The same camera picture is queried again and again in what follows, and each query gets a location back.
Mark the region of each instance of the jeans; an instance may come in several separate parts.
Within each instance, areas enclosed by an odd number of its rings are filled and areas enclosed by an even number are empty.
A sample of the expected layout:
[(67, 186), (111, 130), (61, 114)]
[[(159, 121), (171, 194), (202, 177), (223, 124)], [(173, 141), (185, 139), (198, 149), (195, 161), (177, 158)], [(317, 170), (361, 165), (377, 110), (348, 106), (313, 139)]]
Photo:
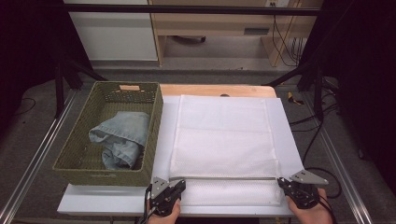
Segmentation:
[(91, 142), (104, 146), (102, 159), (108, 170), (131, 169), (149, 135), (149, 115), (120, 111), (89, 132)]

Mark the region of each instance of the green wicker basket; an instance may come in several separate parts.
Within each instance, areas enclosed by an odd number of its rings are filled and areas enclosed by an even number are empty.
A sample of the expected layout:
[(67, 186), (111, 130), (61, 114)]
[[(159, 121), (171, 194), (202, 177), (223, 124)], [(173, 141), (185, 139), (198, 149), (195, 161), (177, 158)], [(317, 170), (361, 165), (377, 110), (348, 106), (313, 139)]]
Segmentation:
[[(106, 170), (102, 161), (103, 148), (91, 143), (88, 135), (90, 129), (111, 119), (118, 111), (140, 111), (150, 115), (143, 155), (131, 170)], [(73, 185), (148, 186), (162, 112), (159, 83), (96, 82), (52, 169)]]

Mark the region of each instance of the black curtain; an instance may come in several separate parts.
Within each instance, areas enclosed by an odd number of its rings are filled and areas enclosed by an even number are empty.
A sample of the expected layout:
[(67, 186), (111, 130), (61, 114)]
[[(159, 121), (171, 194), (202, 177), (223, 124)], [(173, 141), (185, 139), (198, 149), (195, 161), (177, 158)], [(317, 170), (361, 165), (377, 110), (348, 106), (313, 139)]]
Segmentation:
[[(333, 1), (330, 5), (341, 6)], [(333, 18), (324, 18), (315, 24), (302, 63), (312, 56), (332, 22)], [(339, 103), (346, 121), (364, 155), (396, 194), (395, 27), (396, 1), (355, 0), (331, 47), (320, 55), (319, 65), (323, 76), (338, 79)]]
[(62, 0), (0, 1), (0, 133), (21, 104), (29, 88), (54, 79), (55, 67), (64, 66), (64, 77), (72, 88), (81, 81), (78, 71), (64, 60), (92, 69), (68, 12), (44, 9)]

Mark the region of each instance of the white cloth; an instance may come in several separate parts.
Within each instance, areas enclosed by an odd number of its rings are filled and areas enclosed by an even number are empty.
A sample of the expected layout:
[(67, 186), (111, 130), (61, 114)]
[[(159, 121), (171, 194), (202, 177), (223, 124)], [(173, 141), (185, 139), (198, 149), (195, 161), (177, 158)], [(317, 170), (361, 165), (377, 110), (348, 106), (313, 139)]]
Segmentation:
[(183, 205), (279, 205), (265, 99), (182, 95), (170, 167), (178, 177)]

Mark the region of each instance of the cable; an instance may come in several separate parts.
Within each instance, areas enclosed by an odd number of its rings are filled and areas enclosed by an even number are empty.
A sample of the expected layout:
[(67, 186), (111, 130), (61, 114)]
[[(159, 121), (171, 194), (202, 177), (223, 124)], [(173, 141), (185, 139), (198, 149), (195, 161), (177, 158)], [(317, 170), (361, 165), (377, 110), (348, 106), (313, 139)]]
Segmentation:
[[(289, 27), (288, 27), (288, 30), (286, 31), (286, 33), (289, 31), (289, 29), (290, 29), (290, 27), (291, 27), (291, 22), (293, 21), (293, 19), (294, 19), (294, 16), (291, 17), (291, 21), (290, 21), (290, 23), (289, 23)], [(288, 46), (287, 46), (286, 43), (285, 43), (285, 39), (283, 38), (282, 34), (280, 33), (279, 28), (277, 28), (276, 15), (274, 15), (274, 26), (275, 26), (275, 28), (276, 28), (277, 33), (279, 34), (280, 39), (282, 40), (283, 46), (285, 46), (286, 52), (288, 53), (288, 55), (289, 55), (289, 57), (291, 58), (291, 60), (294, 61), (294, 60), (293, 60), (293, 57), (292, 57), (292, 56), (290, 55), (290, 53), (289, 53)]]
[(35, 107), (35, 99), (32, 99), (32, 98), (23, 98), (22, 100), (31, 100), (31, 101), (33, 101), (33, 105), (31, 105), (29, 109), (27, 109), (27, 110), (25, 110), (25, 111), (23, 111), (23, 112), (20, 112), (20, 113), (14, 114), (14, 116), (18, 116), (18, 115), (21, 115), (21, 114), (27, 113), (27, 112), (29, 112), (30, 110), (32, 110), (32, 109), (33, 109), (33, 107)]
[(329, 208), (332, 209), (332, 206), (330, 205), (329, 201), (327, 201), (323, 196), (319, 195), (319, 197), (327, 204), (329, 205)]
[(329, 208), (329, 206), (327, 206), (325, 203), (319, 201), (318, 202), (320, 205), (322, 205), (330, 214), (330, 216), (332, 217), (332, 223), (333, 224), (337, 224), (337, 219), (335, 218), (334, 213), (332, 212), (332, 209)]
[(139, 219), (137, 224), (146, 224), (149, 221), (149, 216), (148, 216), (148, 195), (151, 192), (151, 188), (146, 189), (145, 193), (145, 207), (144, 207), (144, 212), (143, 216)]
[(307, 133), (307, 132), (311, 132), (312, 130), (315, 130), (317, 127), (311, 128), (311, 129), (307, 129), (307, 130), (291, 130), (293, 133)]
[(322, 96), (322, 100), (323, 100), (324, 98), (328, 97), (328, 96), (334, 96), (334, 93), (333, 93), (333, 92), (330, 92), (330, 91), (327, 91), (327, 94), (325, 94), (325, 95)]
[(272, 32), (272, 34), (273, 34), (273, 35), (272, 35), (272, 38), (273, 38), (274, 47), (275, 47), (277, 53), (279, 54), (279, 57), (280, 57), (280, 59), (282, 60), (283, 64), (285, 64), (286, 66), (293, 67), (293, 66), (295, 66), (295, 65), (291, 65), (291, 64), (288, 64), (288, 63), (285, 62), (285, 60), (284, 60), (283, 57), (282, 57), (282, 54), (280, 53), (280, 50), (279, 50), (279, 49), (277, 48), (277, 46), (276, 46), (275, 38), (274, 38), (275, 24), (276, 24), (276, 16), (274, 15), (274, 27), (273, 27), (273, 32)]
[(293, 42), (291, 43), (291, 57), (296, 62), (296, 66), (298, 66), (298, 64), (300, 63), (301, 56), (302, 56), (303, 38), (302, 37), (299, 38), (297, 52), (295, 50), (296, 49), (296, 41), (297, 41), (297, 38), (294, 37)]
[(335, 89), (338, 89), (338, 86), (335, 85), (334, 83), (330, 82), (329, 80), (326, 79), (326, 77), (323, 77), (323, 80), (325, 81), (325, 84), (328, 84), (329, 86), (332, 86)]
[(330, 171), (328, 171), (328, 170), (325, 170), (325, 169), (323, 169), (323, 168), (320, 168), (320, 167), (308, 167), (308, 168), (305, 168), (305, 170), (319, 170), (319, 171), (322, 171), (322, 172), (324, 172), (324, 173), (327, 173), (328, 175), (331, 175), (332, 178), (334, 178), (335, 182), (337, 183), (338, 192), (337, 192), (335, 195), (332, 195), (332, 196), (327, 195), (327, 198), (329, 198), (329, 199), (336, 199), (336, 198), (338, 198), (338, 197), (341, 195), (341, 193), (342, 193), (342, 191), (343, 191), (343, 188), (342, 188), (341, 183), (340, 183), (340, 181), (338, 180), (337, 176), (334, 175), (332, 172), (330, 172)]
[(325, 91), (331, 91), (334, 95), (335, 95), (336, 92), (338, 92), (338, 88), (332, 86), (332, 83), (328, 82), (326, 79), (324, 79), (324, 82), (322, 83), (322, 88)]
[[(335, 110), (337, 106), (338, 106), (338, 104), (329, 105), (328, 107), (323, 109), (323, 112), (327, 112), (327, 114), (329, 114), (330, 112)], [(294, 125), (297, 125), (297, 124), (301, 124), (301, 123), (307, 122), (307, 121), (309, 121), (311, 119), (314, 119), (315, 117), (316, 117), (316, 115), (312, 115), (312, 116), (310, 116), (308, 118), (305, 118), (305, 119), (300, 119), (300, 120), (297, 120), (297, 121), (290, 122), (289, 125), (290, 126), (294, 126)]]
[(303, 155), (303, 159), (302, 159), (303, 165), (305, 163), (306, 156), (308, 155), (308, 152), (312, 147), (312, 144), (314, 143), (315, 139), (317, 138), (318, 133), (320, 132), (322, 125), (323, 125), (323, 121), (319, 124), (319, 127), (318, 127), (317, 131), (315, 132), (314, 137), (311, 139), (311, 142), (309, 143), (308, 148), (306, 149), (306, 151)]

